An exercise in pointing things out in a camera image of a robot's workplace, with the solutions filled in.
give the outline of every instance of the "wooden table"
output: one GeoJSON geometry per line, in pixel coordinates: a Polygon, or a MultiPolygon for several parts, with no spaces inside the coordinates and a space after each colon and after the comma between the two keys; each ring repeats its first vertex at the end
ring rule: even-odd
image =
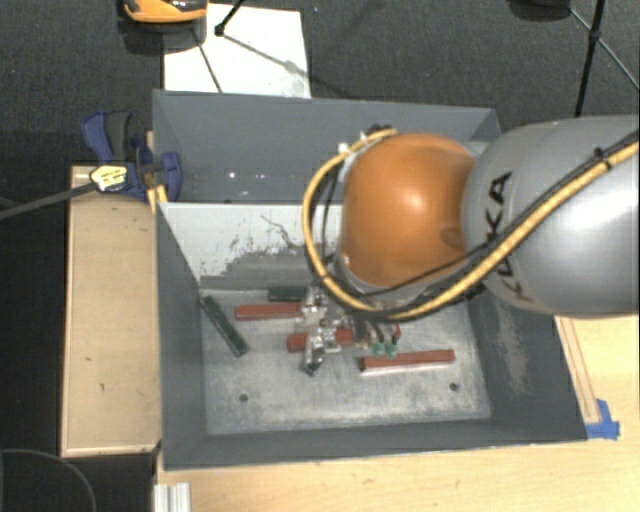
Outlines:
{"type": "MultiPolygon", "coordinates": [[[[87,171],[73,170],[74,186],[87,171]]],[[[153,217],[96,193],[73,200],[69,227],[62,455],[151,451],[160,439],[153,217]]],[[[195,512],[640,510],[638,317],[560,325],[583,411],[594,414],[591,386],[621,423],[616,442],[172,473],[159,464],[158,482],[189,482],[195,512]]]]}

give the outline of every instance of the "bin floor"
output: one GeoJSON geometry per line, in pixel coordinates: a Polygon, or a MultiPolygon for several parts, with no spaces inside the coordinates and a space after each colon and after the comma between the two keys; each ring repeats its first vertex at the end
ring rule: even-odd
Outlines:
{"type": "MultiPolygon", "coordinates": [[[[233,321],[241,304],[267,302],[266,290],[211,290],[233,321]]],[[[209,435],[483,419],[490,415],[467,307],[403,323],[401,352],[453,349],[447,365],[386,375],[361,375],[357,348],[329,354],[315,376],[300,369],[301,354],[285,341],[292,319],[234,322],[250,346],[236,358],[204,312],[207,431],[209,435]]]]}

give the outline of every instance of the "small green object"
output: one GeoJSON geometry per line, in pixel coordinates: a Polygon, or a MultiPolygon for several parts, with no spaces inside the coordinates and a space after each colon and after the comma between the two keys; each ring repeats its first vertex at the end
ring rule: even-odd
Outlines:
{"type": "Polygon", "coordinates": [[[393,343],[386,346],[387,357],[389,359],[394,359],[398,355],[398,345],[393,343]]]}
{"type": "Polygon", "coordinates": [[[306,294],[304,286],[274,286],[269,288],[269,302],[302,302],[306,294]]]}
{"type": "Polygon", "coordinates": [[[240,357],[246,354],[249,350],[249,345],[229,321],[220,305],[213,300],[213,297],[207,295],[200,301],[200,304],[207,314],[207,318],[211,320],[211,323],[222,335],[235,356],[240,357]]]}
{"type": "Polygon", "coordinates": [[[373,355],[376,357],[384,355],[384,343],[374,343],[371,345],[371,352],[373,352],[373,355]]]}

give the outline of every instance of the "yellow device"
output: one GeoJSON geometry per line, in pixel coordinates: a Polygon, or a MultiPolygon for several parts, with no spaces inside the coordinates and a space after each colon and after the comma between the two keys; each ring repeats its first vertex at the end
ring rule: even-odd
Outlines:
{"type": "Polygon", "coordinates": [[[205,16],[208,4],[208,0],[124,0],[124,10],[141,23],[183,23],[205,16]]]}

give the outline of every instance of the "yellow cable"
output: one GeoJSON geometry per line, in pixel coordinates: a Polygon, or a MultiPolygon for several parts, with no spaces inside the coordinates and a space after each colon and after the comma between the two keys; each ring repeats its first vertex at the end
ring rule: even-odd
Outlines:
{"type": "MultiPolygon", "coordinates": [[[[323,280],[325,286],[336,297],[342,300],[345,304],[348,304],[349,306],[361,311],[383,313],[385,310],[377,309],[374,306],[371,306],[370,304],[362,302],[361,300],[353,297],[352,295],[347,293],[338,283],[336,283],[335,280],[329,275],[313,243],[310,206],[320,182],[331,171],[331,169],[343,162],[350,154],[362,149],[366,144],[384,137],[388,137],[390,135],[395,135],[396,133],[397,132],[395,130],[384,130],[381,132],[376,132],[366,139],[356,142],[347,151],[333,157],[320,169],[318,169],[316,174],[311,179],[311,182],[309,183],[309,186],[307,187],[302,200],[302,229],[304,234],[305,247],[307,249],[307,253],[314,270],[323,280]]],[[[404,313],[392,315],[390,318],[393,320],[409,320],[411,318],[428,313],[429,311],[433,311],[434,309],[445,305],[457,296],[463,294],[473,285],[478,283],[481,279],[486,277],[487,274],[489,274],[505,257],[507,257],[519,243],[521,243],[527,236],[529,236],[529,234],[531,234],[531,232],[554,210],[556,210],[559,206],[565,203],[569,198],[578,193],[580,190],[605,174],[611,168],[631,158],[637,152],[638,142],[635,142],[616,151],[614,154],[610,155],[606,159],[606,161],[599,162],[587,169],[584,173],[567,183],[564,187],[555,192],[543,204],[537,207],[520,224],[520,226],[518,226],[513,231],[513,233],[507,236],[507,238],[505,238],[486,258],[478,263],[478,265],[460,281],[458,281],[430,301],[425,302],[424,304],[404,313]]]]}

